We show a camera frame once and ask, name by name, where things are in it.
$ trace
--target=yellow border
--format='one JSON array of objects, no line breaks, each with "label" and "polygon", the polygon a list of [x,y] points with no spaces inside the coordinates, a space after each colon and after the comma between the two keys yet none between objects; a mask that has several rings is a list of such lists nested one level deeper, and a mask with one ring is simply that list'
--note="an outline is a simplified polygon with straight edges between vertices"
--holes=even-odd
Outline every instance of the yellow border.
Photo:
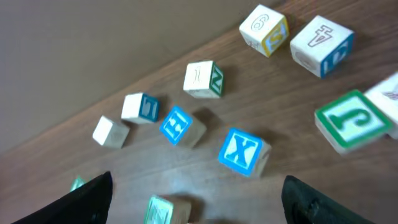
[{"label": "yellow border", "polygon": [[271,34],[274,34],[275,30],[280,26],[281,23],[282,23],[283,25],[285,25],[285,28],[286,28],[286,37],[285,37],[284,40],[282,40],[282,41],[279,42],[278,46],[275,47],[275,50],[276,50],[276,49],[287,39],[287,37],[290,35],[289,26],[287,25],[287,20],[286,20],[286,17],[284,16],[284,17],[281,19],[281,21],[278,22],[278,24],[271,30],[271,32],[269,32],[269,34],[266,35],[266,37],[261,41],[262,48],[263,48],[264,51],[266,52],[267,57],[271,56],[271,53],[269,52],[269,50],[268,50],[268,48],[267,48],[266,40],[268,39],[268,37],[269,37]]}]

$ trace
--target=white block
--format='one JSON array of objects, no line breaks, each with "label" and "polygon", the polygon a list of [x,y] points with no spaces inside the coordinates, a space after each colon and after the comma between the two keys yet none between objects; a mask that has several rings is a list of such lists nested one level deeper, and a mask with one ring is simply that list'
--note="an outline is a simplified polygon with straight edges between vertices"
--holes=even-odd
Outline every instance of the white block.
[{"label": "white block", "polygon": [[289,36],[285,16],[263,5],[250,13],[239,31],[249,46],[266,57],[270,57]]},{"label": "white block", "polygon": [[195,98],[220,98],[224,74],[214,61],[189,63],[183,89]]},{"label": "white block", "polygon": [[389,135],[398,139],[398,72],[372,87],[365,96],[391,119],[394,128]]},{"label": "white block", "polygon": [[290,42],[293,59],[320,78],[332,71],[350,52],[354,32],[316,16]]},{"label": "white block", "polygon": [[102,116],[94,130],[93,139],[102,146],[120,149],[129,131],[130,129],[124,124],[115,123]]},{"label": "white block", "polygon": [[136,124],[148,124],[157,121],[159,101],[145,93],[135,93],[124,98],[121,119]]}]

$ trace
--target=wooden table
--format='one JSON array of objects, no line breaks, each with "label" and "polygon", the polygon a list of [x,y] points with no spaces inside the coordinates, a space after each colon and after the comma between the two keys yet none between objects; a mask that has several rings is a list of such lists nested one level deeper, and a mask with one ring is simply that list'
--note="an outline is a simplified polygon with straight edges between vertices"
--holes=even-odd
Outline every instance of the wooden table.
[{"label": "wooden table", "polygon": [[[285,223],[280,194],[294,175],[376,223],[394,223],[398,143],[384,138],[346,157],[314,124],[314,110],[352,89],[366,90],[398,69],[396,0],[296,0],[276,8],[293,37],[320,14],[356,33],[353,53],[325,80],[292,60],[289,42],[271,58],[248,47],[237,27],[148,74],[0,158],[0,223],[16,221],[68,193],[73,179],[110,170],[115,192],[108,223],[142,223],[152,194],[190,194],[193,219]],[[224,97],[196,100],[182,84],[188,62],[213,59],[226,76]],[[91,135],[102,114],[119,119],[124,95],[145,91],[161,100],[160,118],[180,105],[208,127],[194,150],[172,147],[159,123],[132,126],[126,147],[102,148]],[[273,146],[263,179],[247,179],[217,161],[231,127]]]}]

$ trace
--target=blue letter x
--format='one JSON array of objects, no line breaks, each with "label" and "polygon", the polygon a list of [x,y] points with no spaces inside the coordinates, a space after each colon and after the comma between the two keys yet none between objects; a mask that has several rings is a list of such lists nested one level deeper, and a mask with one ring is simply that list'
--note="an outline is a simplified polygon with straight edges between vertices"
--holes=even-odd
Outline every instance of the blue letter x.
[{"label": "blue letter x", "polygon": [[244,158],[244,152],[247,148],[255,146],[255,143],[247,140],[246,144],[243,146],[243,141],[245,140],[244,138],[236,134],[234,135],[234,138],[236,141],[236,151],[226,155],[226,158],[234,161],[235,157],[238,156],[238,160],[236,161],[236,163],[243,167],[247,167],[248,165],[246,164],[246,160]]}]

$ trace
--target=wooden block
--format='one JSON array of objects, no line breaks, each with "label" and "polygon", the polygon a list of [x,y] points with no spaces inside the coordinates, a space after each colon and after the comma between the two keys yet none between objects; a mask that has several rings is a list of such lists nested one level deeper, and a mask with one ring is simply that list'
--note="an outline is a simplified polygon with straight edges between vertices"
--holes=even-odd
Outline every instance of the wooden block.
[{"label": "wooden block", "polygon": [[372,87],[365,96],[394,123],[389,135],[398,139],[398,72]]},{"label": "wooden block", "polygon": [[189,63],[184,91],[195,98],[220,98],[224,74],[214,61]]},{"label": "wooden block", "polygon": [[320,78],[334,69],[353,47],[354,32],[316,16],[290,41],[293,59]]},{"label": "wooden block", "polygon": [[173,197],[152,196],[149,200],[144,224],[187,223],[191,213],[191,204]]},{"label": "wooden block", "polygon": [[174,146],[192,148],[205,133],[206,126],[174,106],[160,126],[160,131]]},{"label": "wooden block", "polygon": [[157,121],[159,101],[145,93],[135,93],[124,98],[121,119],[136,124],[154,123]]},{"label": "wooden block", "polygon": [[129,131],[130,129],[124,124],[115,123],[102,116],[94,130],[93,139],[102,146],[120,149]]},{"label": "wooden block", "polygon": [[246,43],[266,57],[289,36],[287,20],[281,13],[258,5],[239,26]]},{"label": "wooden block", "polygon": [[231,129],[218,154],[220,163],[246,177],[260,177],[271,146],[263,139],[238,129]]},{"label": "wooden block", "polygon": [[358,90],[316,110],[315,124],[340,154],[381,137],[393,127],[387,116]]}]

